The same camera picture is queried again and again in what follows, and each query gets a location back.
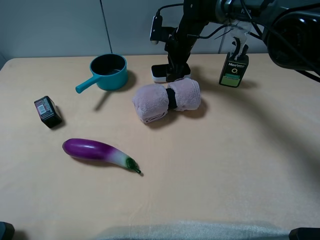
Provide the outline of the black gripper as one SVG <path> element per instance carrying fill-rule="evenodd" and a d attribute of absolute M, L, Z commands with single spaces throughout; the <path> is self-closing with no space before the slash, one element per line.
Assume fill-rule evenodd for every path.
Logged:
<path fill-rule="evenodd" d="M 189 36 L 200 34 L 199 22 L 180 22 L 173 32 L 170 40 L 165 44 L 168 52 L 166 66 L 166 81 L 173 82 L 175 79 L 183 79 L 189 74 L 189 65 L 186 63 L 191 50 L 197 41 L 196 37 Z"/>

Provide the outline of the black robot base left corner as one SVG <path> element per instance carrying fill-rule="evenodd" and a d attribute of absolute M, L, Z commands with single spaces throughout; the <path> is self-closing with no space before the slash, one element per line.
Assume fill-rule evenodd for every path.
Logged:
<path fill-rule="evenodd" d="M 15 228 L 7 222 L 0 222 L 0 240 L 12 240 L 15 233 Z"/>

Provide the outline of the black robot base right corner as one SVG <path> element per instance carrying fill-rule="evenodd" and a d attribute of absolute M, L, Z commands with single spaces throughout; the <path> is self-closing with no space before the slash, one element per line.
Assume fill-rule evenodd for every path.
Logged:
<path fill-rule="evenodd" d="M 320 228 L 299 227 L 289 233 L 290 240 L 320 240 Z"/>

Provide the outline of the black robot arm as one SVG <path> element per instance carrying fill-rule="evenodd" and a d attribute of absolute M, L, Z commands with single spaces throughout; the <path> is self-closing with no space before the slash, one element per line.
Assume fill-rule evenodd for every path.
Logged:
<path fill-rule="evenodd" d="M 253 25 L 276 65 L 319 82 L 318 0 L 185 0 L 179 26 L 165 45 L 167 80 L 184 77 L 191 50 L 208 23 L 224 28 L 233 21 Z"/>

